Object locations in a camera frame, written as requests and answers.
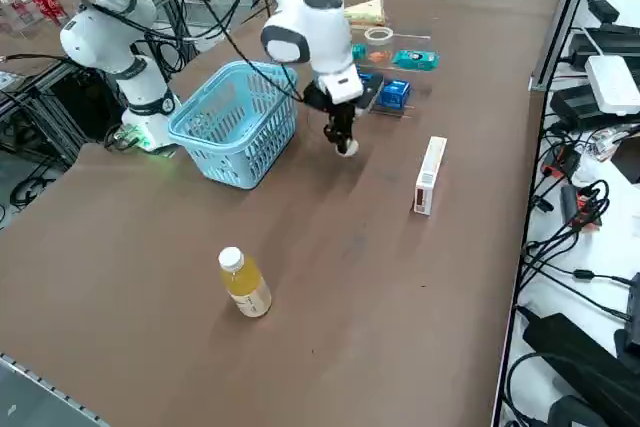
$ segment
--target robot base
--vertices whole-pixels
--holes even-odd
[[[177,112],[180,110],[181,104],[175,96],[174,100],[177,106],[175,112]],[[147,152],[153,152],[167,145],[175,144],[169,138],[169,120],[170,117],[163,114],[137,115],[129,109],[122,114],[123,128],[130,127],[135,130],[132,136],[137,135],[140,139],[136,147]]]

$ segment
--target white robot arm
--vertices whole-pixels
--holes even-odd
[[[340,154],[353,155],[357,150],[351,138],[354,109],[348,107],[345,114],[340,106],[351,105],[362,95],[363,86],[353,63],[342,0],[276,1],[278,8],[262,31],[264,48],[277,62],[311,64],[319,92],[314,106],[328,112],[330,122],[336,113],[340,119],[340,125],[332,125],[331,132],[325,128],[325,133]],[[145,27],[151,27],[156,18],[151,0],[95,0],[95,4]],[[142,129],[148,137],[143,147],[153,150],[169,143],[167,116],[179,103],[153,59],[131,53],[130,45],[142,36],[134,27],[88,8],[64,27],[61,41],[73,60],[115,77],[130,104],[123,122]],[[318,106],[318,98],[331,105]]]

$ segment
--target white router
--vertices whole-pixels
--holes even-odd
[[[594,55],[587,59],[587,76],[598,102],[607,114],[640,112],[640,92],[629,67],[619,55]]]

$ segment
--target brown table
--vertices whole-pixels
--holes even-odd
[[[301,110],[251,192],[184,152],[86,146],[0,236],[1,349],[114,427],[487,425],[540,115],[526,85],[555,1],[386,0],[442,55],[412,79],[412,118],[359,120],[344,160]],[[238,32],[249,55],[257,29]],[[202,55],[174,89],[232,58]],[[411,200],[431,135],[449,143],[427,218]],[[263,319],[218,279],[228,245],[273,290]]]

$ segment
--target bottle cap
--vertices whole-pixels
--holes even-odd
[[[227,247],[220,252],[218,262],[222,270],[234,273],[244,265],[244,255],[237,247]]]

